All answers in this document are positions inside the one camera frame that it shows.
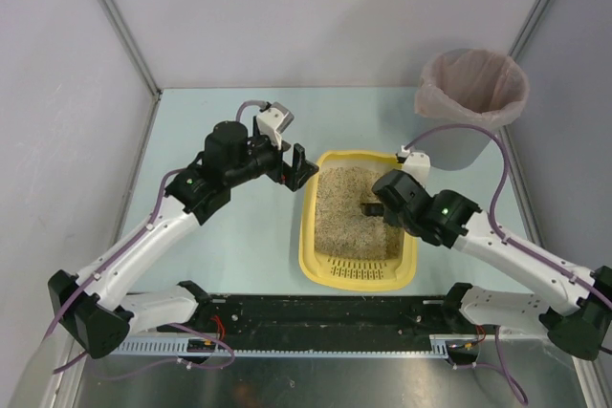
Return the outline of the black litter scoop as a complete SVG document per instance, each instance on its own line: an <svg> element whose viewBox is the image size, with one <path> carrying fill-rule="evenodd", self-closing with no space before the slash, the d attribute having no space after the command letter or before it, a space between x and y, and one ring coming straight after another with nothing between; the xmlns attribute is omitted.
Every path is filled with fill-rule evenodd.
<svg viewBox="0 0 612 408"><path fill-rule="evenodd" d="M360 203L361 213L366 217L382 217L384 205L381 203Z"/></svg>

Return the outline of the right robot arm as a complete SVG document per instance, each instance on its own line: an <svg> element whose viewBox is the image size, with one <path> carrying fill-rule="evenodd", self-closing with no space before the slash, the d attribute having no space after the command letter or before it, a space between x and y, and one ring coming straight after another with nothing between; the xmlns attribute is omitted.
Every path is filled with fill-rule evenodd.
<svg viewBox="0 0 612 408"><path fill-rule="evenodd" d="M527 294L487 291L457 283L445 298L474 325L543 333L567 354L593 361L611 325L611 269L569 263L505 232L492 215L463 195L429 195L410 174L392 170L372 187L377 200L362 204L368 217L435 246L481 260L529 289Z"/></svg>

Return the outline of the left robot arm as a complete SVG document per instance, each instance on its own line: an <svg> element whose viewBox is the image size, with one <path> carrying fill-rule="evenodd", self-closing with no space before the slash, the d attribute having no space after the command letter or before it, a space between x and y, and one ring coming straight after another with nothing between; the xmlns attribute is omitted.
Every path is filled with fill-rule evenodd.
<svg viewBox="0 0 612 408"><path fill-rule="evenodd" d="M291 146L281 133L260 121L251 128L239 121L216 124L186 168L164 175L155 205L138 227L89 266L75 274L61 269L49 279L55 317L48 330L62 326L99 359L131 334L184 325L200 314L208 295L192 281L158 292L130 290L174 244L228 204L233 188L266 176L297 191L317 173L303 146Z"/></svg>

